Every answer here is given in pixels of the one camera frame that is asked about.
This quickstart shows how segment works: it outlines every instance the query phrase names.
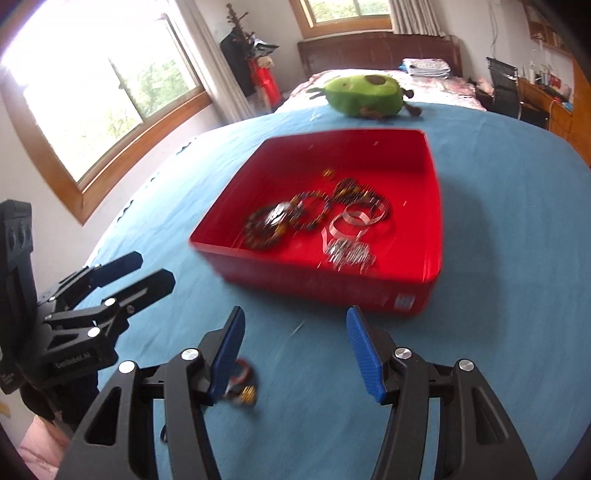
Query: green plush toy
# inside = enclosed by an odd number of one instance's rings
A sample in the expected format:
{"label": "green plush toy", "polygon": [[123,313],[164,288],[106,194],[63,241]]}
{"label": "green plush toy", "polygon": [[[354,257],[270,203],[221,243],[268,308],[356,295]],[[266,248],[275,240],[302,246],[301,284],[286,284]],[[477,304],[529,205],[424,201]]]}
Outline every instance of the green plush toy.
{"label": "green plush toy", "polygon": [[392,77],[386,75],[353,75],[337,77],[324,88],[311,88],[318,92],[312,98],[325,96],[330,106],[348,116],[382,119],[398,115],[404,106],[412,116],[421,115],[419,107],[407,104],[404,97],[412,98],[412,90],[404,90]]}

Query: curtain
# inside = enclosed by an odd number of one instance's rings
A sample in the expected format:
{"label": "curtain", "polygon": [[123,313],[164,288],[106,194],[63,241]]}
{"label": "curtain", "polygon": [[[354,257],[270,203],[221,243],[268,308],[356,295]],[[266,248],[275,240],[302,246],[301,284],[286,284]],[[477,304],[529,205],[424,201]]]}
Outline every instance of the curtain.
{"label": "curtain", "polygon": [[397,34],[445,35],[430,0],[389,0],[392,30]]}
{"label": "curtain", "polygon": [[199,79],[226,122],[234,123],[252,118],[252,109],[195,0],[168,0],[168,3],[179,29],[186,28],[184,38]]}

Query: red box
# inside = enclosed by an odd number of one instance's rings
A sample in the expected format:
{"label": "red box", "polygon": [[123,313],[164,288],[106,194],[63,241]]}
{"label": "red box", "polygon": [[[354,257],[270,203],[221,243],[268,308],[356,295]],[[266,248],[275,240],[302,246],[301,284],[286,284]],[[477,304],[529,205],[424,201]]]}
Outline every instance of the red box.
{"label": "red box", "polygon": [[[325,169],[334,179],[323,177]],[[331,194],[353,177],[389,200],[387,219],[363,236],[376,262],[365,273],[326,261],[322,227],[290,231],[267,251],[242,246],[246,219],[301,192]],[[351,129],[266,140],[240,168],[190,237],[225,280],[371,310],[418,313],[441,270],[439,184],[425,134],[406,129]]]}

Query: striped curtain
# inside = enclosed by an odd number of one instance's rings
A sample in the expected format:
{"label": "striped curtain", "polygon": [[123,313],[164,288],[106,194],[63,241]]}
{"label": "striped curtain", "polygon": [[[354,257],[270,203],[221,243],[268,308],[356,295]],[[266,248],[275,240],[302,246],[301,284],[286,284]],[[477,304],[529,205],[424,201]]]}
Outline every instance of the striped curtain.
{"label": "striped curtain", "polygon": [[443,37],[430,0],[389,0],[392,30],[396,34]]}

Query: foliage outside window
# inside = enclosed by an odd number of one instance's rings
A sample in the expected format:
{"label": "foliage outside window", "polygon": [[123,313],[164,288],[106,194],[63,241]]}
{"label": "foliage outside window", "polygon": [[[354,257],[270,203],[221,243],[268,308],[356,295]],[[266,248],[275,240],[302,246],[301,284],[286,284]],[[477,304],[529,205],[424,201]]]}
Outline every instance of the foliage outside window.
{"label": "foliage outside window", "polygon": [[304,38],[391,27],[388,0],[290,0]]}
{"label": "foliage outside window", "polygon": [[[173,23],[155,0],[48,0],[2,62],[9,71],[2,94],[25,148],[30,135],[22,132],[20,119],[29,115],[50,147],[44,151],[59,159],[81,194],[118,155],[129,157],[134,141],[142,135],[144,143],[149,141],[146,133],[158,122],[170,122],[174,113],[175,122],[182,123],[196,112],[184,108],[179,115],[179,109],[207,96]],[[23,101],[13,99],[15,93]],[[176,126],[160,125],[150,148]],[[141,156],[127,158],[119,173]],[[121,177],[108,182],[110,188]]]}

